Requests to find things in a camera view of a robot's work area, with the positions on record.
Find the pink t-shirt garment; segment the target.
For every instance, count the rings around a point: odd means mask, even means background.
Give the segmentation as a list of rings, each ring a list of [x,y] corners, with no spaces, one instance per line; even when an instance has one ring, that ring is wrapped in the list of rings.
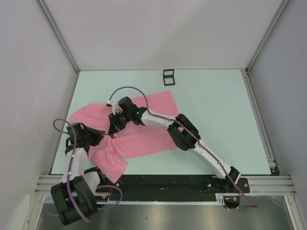
[[[171,91],[160,92],[132,99],[137,106],[146,106],[156,113],[177,116],[179,114]],[[111,109],[105,104],[91,104],[73,113],[70,123],[83,123],[86,126],[102,131],[109,130],[109,114]],[[125,129],[118,132],[117,139],[104,136],[100,144],[90,147],[89,160],[113,183],[124,173],[126,159],[134,159],[176,148],[168,132],[153,126],[135,125],[129,122]]]

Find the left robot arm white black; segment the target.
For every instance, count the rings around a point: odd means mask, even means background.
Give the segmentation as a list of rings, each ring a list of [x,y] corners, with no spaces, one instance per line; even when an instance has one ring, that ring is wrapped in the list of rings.
[[[98,211],[94,194],[106,186],[106,180],[98,167],[86,169],[90,147],[101,142],[105,131],[87,127],[83,123],[73,123],[67,126],[67,134],[66,171],[61,182],[51,187],[51,196],[64,226],[81,219],[89,222],[90,216]]]

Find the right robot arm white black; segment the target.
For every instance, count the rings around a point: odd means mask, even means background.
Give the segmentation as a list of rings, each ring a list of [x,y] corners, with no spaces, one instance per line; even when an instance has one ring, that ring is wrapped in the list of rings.
[[[112,113],[108,116],[110,121],[108,134],[110,136],[125,129],[129,122],[137,126],[153,126],[164,129],[179,149],[191,151],[215,172],[215,175],[221,179],[221,186],[226,192],[233,192],[238,188],[241,173],[219,158],[204,143],[198,129],[185,115],[158,114],[148,107],[138,107],[129,97],[124,97],[118,102],[109,100],[107,107],[112,109]]]

